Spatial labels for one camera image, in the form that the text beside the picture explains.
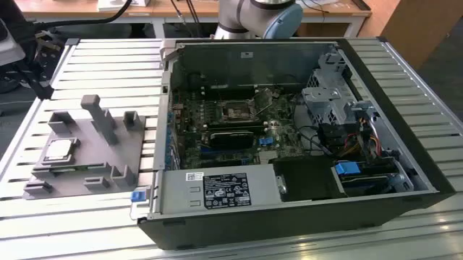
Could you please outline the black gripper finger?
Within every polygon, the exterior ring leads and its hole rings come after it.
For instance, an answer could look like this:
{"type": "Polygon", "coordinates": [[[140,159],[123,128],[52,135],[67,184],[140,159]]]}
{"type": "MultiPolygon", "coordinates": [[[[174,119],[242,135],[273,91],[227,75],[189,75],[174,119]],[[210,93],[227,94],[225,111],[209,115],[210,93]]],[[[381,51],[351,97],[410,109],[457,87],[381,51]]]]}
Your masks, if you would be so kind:
{"type": "Polygon", "coordinates": [[[39,99],[51,99],[54,88],[50,85],[48,77],[43,67],[39,64],[30,66],[31,88],[39,99]]]}

